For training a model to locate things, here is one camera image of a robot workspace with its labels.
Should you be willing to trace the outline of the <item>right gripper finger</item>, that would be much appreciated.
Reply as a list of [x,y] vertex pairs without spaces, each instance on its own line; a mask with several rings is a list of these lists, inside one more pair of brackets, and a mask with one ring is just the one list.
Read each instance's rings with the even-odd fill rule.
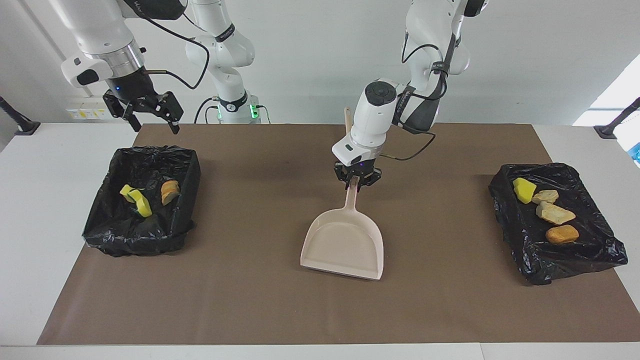
[[128,123],[136,133],[141,130],[142,125],[139,122],[138,117],[134,114],[133,103],[128,102],[125,104],[125,107],[123,107],[121,101],[113,92],[105,92],[102,98],[107,109],[114,118],[120,118],[126,121],[126,123]]
[[179,122],[184,113],[178,98],[172,91],[151,97],[151,114],[167,122],[174,135],[180,132]]

